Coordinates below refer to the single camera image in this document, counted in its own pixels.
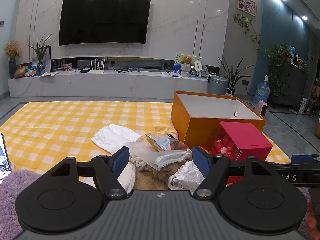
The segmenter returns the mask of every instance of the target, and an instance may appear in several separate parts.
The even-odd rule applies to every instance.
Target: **tablecloth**
[[[137,133],[155,131],[154,123],[172,125],[172,103],[64,101],[30,102],[1,127],[9,160],[16,169],[48,171],[68,156],[89,161],[106,154],[91,137],[102,127],[115,123]],[[267,161],[286,163],[287,155],[273,144]]]

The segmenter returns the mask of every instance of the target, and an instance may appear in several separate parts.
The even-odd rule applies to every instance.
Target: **open cardboard box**
[[[179,140],[190,149],[211,149],[221,121],[249,122],[260,132],[266,120],[236,97],[176,91],[171,120]]]

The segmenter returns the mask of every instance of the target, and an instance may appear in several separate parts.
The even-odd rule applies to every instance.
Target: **white router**
[[[104,61],[101,61],[101,66],[102,66],[102,69],[100,69],[100,66],[99,66],[99,60],[97,60],[97,58],[95,59],[95,64],[94,64],[94,69],[93,69],[93,65],[92,65],[92,59],[90,59],[91,61],[91,70],[89,71],[89,73],[103,73],[104,72]]]

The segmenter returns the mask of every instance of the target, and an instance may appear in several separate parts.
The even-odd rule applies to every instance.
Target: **television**
[[[59,45],[146,43],[151,0],[63,0]]]

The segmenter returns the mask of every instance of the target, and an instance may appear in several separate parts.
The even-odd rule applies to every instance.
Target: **dark cabinet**
[[[281,87],[277,90],[278,96],[271,92],[269,102],[287,106],[299,106],[306,86],[307,76],[304,70],[286,62],[279,77]]]

